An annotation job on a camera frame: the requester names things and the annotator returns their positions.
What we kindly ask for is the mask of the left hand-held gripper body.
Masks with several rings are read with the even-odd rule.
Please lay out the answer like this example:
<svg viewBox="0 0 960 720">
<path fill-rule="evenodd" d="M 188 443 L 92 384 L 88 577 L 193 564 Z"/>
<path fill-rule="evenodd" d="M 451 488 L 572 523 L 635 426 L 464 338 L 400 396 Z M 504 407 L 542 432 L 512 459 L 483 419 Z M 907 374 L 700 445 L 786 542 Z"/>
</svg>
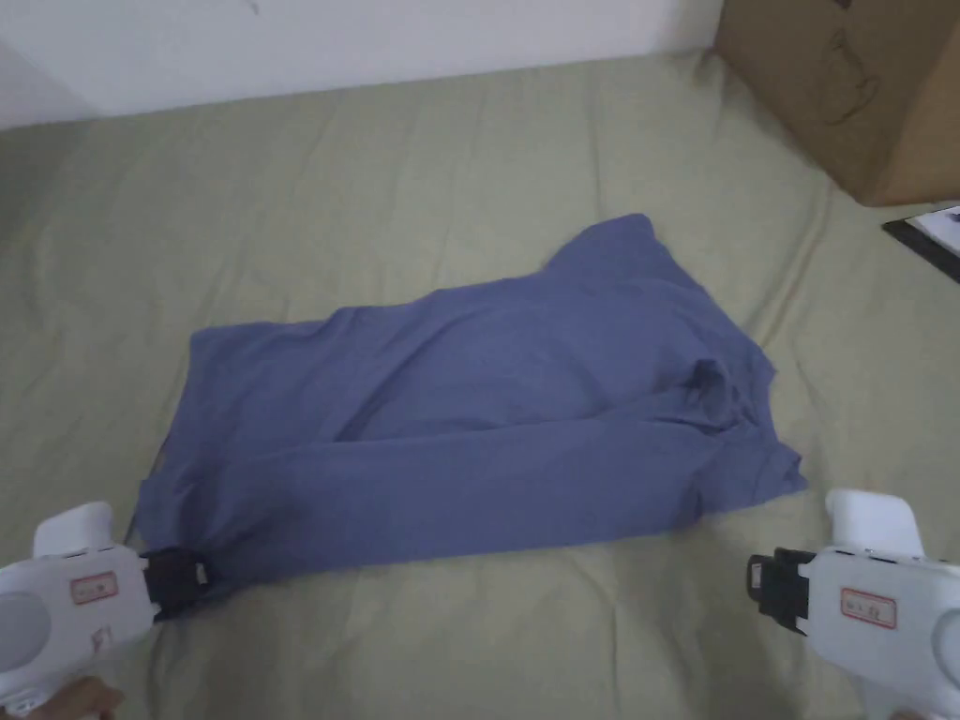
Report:
<svg viewBox="0 0 960 720">
<path fill-rule="evenodd" d="M 115 541 L 108 503 L 44 520 L 31 557 L 1 571 L 3 710 L 24 718 L 198 603 L 198 553 Z"/>
</svg>

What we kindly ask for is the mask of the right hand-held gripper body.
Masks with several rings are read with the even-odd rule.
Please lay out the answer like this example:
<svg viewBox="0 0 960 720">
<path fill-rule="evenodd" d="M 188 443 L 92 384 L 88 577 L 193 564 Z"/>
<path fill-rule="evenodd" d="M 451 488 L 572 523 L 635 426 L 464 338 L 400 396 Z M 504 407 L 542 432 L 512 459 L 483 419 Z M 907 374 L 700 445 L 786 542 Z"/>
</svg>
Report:
<svg viewBox="0 0 960 720">
<path fill-rule="evenodd" d="M 764 613 L 848 673 L 870 719 L 959 715 L 959 568 L 925 554 L 902 498 L 835 489 L 829 547 L 764 559 Z"/>
</svg>

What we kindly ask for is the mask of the person's left hand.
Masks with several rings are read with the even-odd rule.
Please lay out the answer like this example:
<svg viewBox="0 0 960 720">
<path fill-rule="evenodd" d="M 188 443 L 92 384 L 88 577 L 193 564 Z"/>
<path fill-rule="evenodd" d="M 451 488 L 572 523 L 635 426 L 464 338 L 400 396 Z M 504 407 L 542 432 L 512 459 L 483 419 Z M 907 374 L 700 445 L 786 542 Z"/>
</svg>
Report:
<svg viewBox="0 0 960 720">
<path fill-rule="evenodd" d="M 59 689 L 26 719 L 114 719 L 124 699 L 119 689 L 98 677 L 85 676 Z"/>
</svg>

